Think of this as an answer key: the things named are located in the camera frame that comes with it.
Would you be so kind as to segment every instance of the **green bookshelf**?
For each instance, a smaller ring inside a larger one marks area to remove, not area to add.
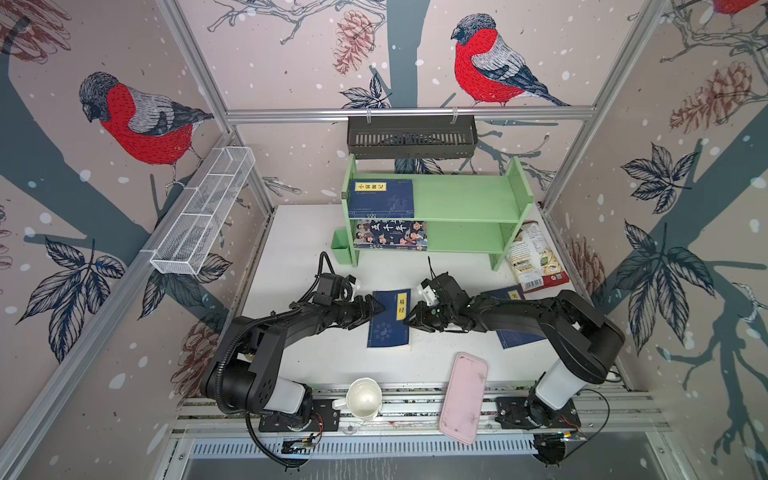
[[[340,263],[357,266],[360,258],[360,249],[353,246],[358,219],[349,218],[349,185],[355,180],[378,179],[413,182],[415,216],[393,220],[425,221],[429,232],[428,252],[487,253],[493,270],[504,263],[505,252],[534,202],[531,186],[516,157],[510,161],[506,175],[492,176],[360,173],[355,156],[350,155],[341,200],[346,228],[334,233],[332,244]],[[370,255],[381,251],[364,250]]]

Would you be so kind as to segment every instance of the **blue book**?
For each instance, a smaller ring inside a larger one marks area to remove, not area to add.
[[[349,218],[413,218],[410,180],[352,180]]]
[[[488,296],[498,298],[499,300],[525,300],[523,289],[519,285],[501,288],[499,290],[489,290],[483,292]],[[533,333],[513,332],[512,330],[496,330],[498,340],[502,343],[503,349],[509,349],[513,346],[525,345],[526,343],[538,342],[543,340],[541,335]]]
[[[410,312],[411,290],[376,291],[373,298],[384,306],[384,311],[371,319],[368,348],[410,350],[409,328],[402,321]]]

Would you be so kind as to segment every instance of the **white mug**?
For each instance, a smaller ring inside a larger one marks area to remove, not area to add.
[[[333,408],[349,409],[360,420],[373,420],[382,408],[382,390],[373,379],[357,379],[346,391],[346,398],[333,400]]]

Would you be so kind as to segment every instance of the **bird head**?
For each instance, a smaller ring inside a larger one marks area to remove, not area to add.
[[[485,13],[467,15],[456,25],[451,39],[456,40],[461,45],[467,45],[475,33],[486,28],[496,29],[496,22],[490,15]]]
[[[109,121],[109,105],[107,94],[118,86],[120,82],[110,74],[97,71],[88,75],[80,85],[80,103],[83,104],[83,113],[88,121],[98,118],[101,121]]]

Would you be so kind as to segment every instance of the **bird wing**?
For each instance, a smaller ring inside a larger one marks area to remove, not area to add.
[[[514,77],[525,66],[525,59],[509,48],[501,35],[496,35],[496,41],[490,50],[472,56],[472,64],[485,77],[504,82]]]
[[[173,130],[174,103],[165,95],[145,94],[139,90],[128,87],[131,97],[136,105],[136,113],[128,122],[131,131],[160,137]]]

